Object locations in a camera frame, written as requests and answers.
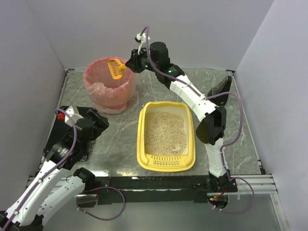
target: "litter box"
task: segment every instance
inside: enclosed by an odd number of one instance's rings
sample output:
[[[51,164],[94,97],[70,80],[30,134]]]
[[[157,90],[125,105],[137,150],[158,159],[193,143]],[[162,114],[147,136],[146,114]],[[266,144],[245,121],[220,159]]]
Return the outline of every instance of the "litter box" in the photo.
[[[144,124],[147,113],[169,112],[180,115],[184,120],[186,150],[182,155],[162,156],[145,153]],[[137,135],[137,160],[145,169],[160,172],[179,172],[190,169],[196,160],[192,114],[185,103],[169,101],[148,102],[140,112]]]

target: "yellow slotted scoop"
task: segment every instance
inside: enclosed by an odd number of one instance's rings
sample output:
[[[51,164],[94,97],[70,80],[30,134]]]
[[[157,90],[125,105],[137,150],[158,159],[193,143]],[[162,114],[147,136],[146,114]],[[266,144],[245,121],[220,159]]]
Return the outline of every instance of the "yellow slotted scoop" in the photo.
[[[120,79],[123,77],[126,67],[119,59],[109,59],[107,64],[113,79]]]

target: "gray table surface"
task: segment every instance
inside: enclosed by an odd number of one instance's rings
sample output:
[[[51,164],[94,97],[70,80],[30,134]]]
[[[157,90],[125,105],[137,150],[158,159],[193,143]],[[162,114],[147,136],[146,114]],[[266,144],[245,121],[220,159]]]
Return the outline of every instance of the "gray table surface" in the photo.
[[[216,70],[185,70],[191,82],[204,94],[217,85],[230,72]],[[69,71],[61,105],[95,107],[88,97],[82,81],[83,71]],[[128,102],[126,110],[118,115],[104,115],[110,126],[97,139],[86,162],[78,162],[72,171],[85,167],[96,176],[183,176],[207,175],[209,171],[205,146],[196,137],[196,162],[183,172],[163,173],[142,168],[136,157],[137,129],[140,110],[147,102],[182,102],[176,94],[158,82],[154,73],[147,71],[137,74],[136,94]],[[236,92],[232,83],[231,91]],[[224,142],[231,141],[238,131],[239,105],[234,97],[226,104],[227,124]],[[195,129],[199,121],[192,113]],[[225,149],[228,167],[233,175],[260,174],[257,155],[247,122],[244,121],[239,140]]]

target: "purple cable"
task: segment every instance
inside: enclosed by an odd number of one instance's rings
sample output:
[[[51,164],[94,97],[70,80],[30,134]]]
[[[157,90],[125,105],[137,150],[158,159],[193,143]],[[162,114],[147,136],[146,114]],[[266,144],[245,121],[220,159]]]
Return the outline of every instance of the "purple cable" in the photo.
[[[59,167],[65,160],[67,160],[67,158],[72,154],[72,151],[74,150],[75,144],[76,144],[76,140],[77,140],[77,129],[75,126],[75,123],[72,119],[72,117],[69,116],[69,114],[62,110],[61,108],[57,108],[55,110],[55,113],[57,114],[57,112],[61,112],[63,114],[65,114],[68,119],[71,121],[72,125],[73,125],[73,130],[74,130],[74,139],[73,139],[73,144],[71,149],[68,151],[67,155],[58,163],[56,164],[53,168],[51,168],[48,172],[46,172],[41,178],[40,180],[44,180],[49,174],[51,174],[57,167]],[[28,193],[25,195],[25,197],[21,200],[21,202],[19,203],[18,207],[15,209],[16,212],[19,212],[20,208],[24,205],[24,203],[27,201],[27,199],[29,198],[29,196],[31,195],[31,193],[36,189],[36,187],[39,185],[39,182],[35,182],[34,185],[32,186],[32,188],[28,191]],[[11,217],[8,219],[8,221],[5,223],[5,225],[3,226],[3,231],[6,230],[6,228],[9,226],[10,222],[14,219],[14,217],[16,216],[15,213],[13,213],[11,215]]]
[[[82,199],[82,198],[93,198],[93,199],[95,199],[96,198],[95,196],[82,196],[82,197],[78,198],[76,200],[77,209],[80,210],[81,212],[84,212],[84,213],[90,215],[93,218],[98,219],[98,220],[114,220],[114,219],[118,218],[123,213],[123,211],[125,209],[125,205],[126,205],[125,197],[124,197],[123,193],[119,189],[116,189],[116,188],[110,187],[110,186],[104,186],[104,187],[100,187],[100,188],[96,188],[96,189],[91,189],[91,190],[89,190],[89,192],[96,191],[96,190],[99,190],[99,189],[113,189],[113,190],[116,190],[122,196],[123,206],[122,206],[120,212],[117,215],[115,215],[112,218],[100,218],[100,217],[98,217],[98,216],[96,216],[96,215],[94,215],[94,214],[92,214],[92,213],[90,213],[90,212],[88,212],[88,211],[79,207],[78,202],[79,202],[80,199]]]
[[[194,93],[196,93],[197,96],[201,96],[191,85],[187,85],[187,83],[181,79],[177,79],[176,77],[173,77],[173,76],[170,76],[168,74],[165,74],[163,72],[161,72],[160,70],[157,69],[157,67],[155,66],[154,62],[152,61],[151,59],[151,55],[150,55],[150,48],[149,48],[149,26],[146,26],[142,32],[141,32],[141,35],[146,31],[146,35],[145,35],[145,40],[146,40],[146,53],[148,55],[148,59],[149,59],[149,62],[152,66],[152,68],[158,72],[159,74],[163,75],[163,76],[166,76],[167,78],[169,79],[172,79],[172,80],[175,80],[175,81],[178,81],[186,86],[188,86]],[[220,155],[221,155],[221,160],[222,160],[222,165],[224,166],[225,170],[226,170],[226,173],[227,173],[227,176],[228,176],[228,180],[229,181],[232,181],[234,179],[239,179],[239,180],[242,180],[244,181],[251,189],[251,192],[252,192],[252,202],[250,204],[250,206],[246,209],[244,209],[243,211],[228,211],[228,210],[224,210],[224,209],[218,209],[216,208],[213,204],[213,208],[218,210],[218,211],[221,211],[221,212],[225,212],[225,213],[232,213],[232,214],[242,214],[242,213],[245,213],[247,211],[249,211],[253,205],[254,205],[254,202],[255,202],[255,192],[254,192],[254,189],[252,188],[252,186],[243,178],[241,177],[232,177],[230,176],[229,172],[227,171],[227,168],[225,167],[226,164],[225,164],[225,160],[224,160],[224,157],[223,157],[223,148],[224,147],[227,147],[227,146],[230,146],[232,144],[234,144],[235,142],[237,142],[237,140],[239,139],[240,135],[241,135],[241,132],[242,132],[242,127],[243,127],[243,115],[244,115],[244,112],[243,112],[243,105],[242,105],[242,102],[240,100],[240,98],[237,96],[237,94],[235,94],[234,92],[223,92],[223,93],[220,93],[220,94],[217,94],[217,95],[213,95],[213,96],[210,96],[210,97],[207,97],[206,99],[213,99],[213,98],[216,98],[216,97],[219,97],[219,96],[222,96],[222,95],[227,95],[227,94],[230,94],[230,95],[233,95],[237,101],[239,102],[239,105],[240,105],[240,126],[239,126],[239,131],[237,133],[237,136],[235,137],[235,139],[233,141],[231,141],[230,143],[227,143],[227,144],[224,144],[221,146],[220,148]]]

